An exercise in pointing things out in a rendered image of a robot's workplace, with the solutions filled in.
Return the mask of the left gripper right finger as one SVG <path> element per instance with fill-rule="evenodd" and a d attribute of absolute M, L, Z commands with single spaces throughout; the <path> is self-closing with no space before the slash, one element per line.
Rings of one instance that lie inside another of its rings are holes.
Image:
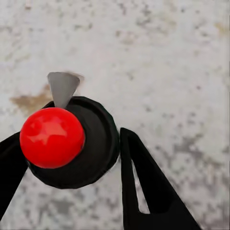
<path fill-rule="evenodd" d="M 120 129 L 124 230 L 201 230 L 138 135 Z M 139 211 L 133 161 L 150 213 Z"/>

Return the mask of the insectifuge atomizer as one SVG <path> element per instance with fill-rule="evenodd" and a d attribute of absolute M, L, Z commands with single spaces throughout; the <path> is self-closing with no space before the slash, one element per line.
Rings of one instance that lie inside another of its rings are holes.
<path fill-rule="evenodd" d="M 120 157 L 120 132 L 112 115 L 85 96 L 73 96 L 79 77 L 50 72 L 53 101 L 23 124 L 20 146 L 30 171 L 44 184 L 79 189 L 105 176 Z"/>

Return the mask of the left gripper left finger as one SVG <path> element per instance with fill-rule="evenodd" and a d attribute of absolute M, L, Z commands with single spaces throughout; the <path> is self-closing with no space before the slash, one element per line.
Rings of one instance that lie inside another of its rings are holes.
<path fill-rule="evenodd" d="M 20 133 L 0 142 L 0 221 L 28 168 Z"/>

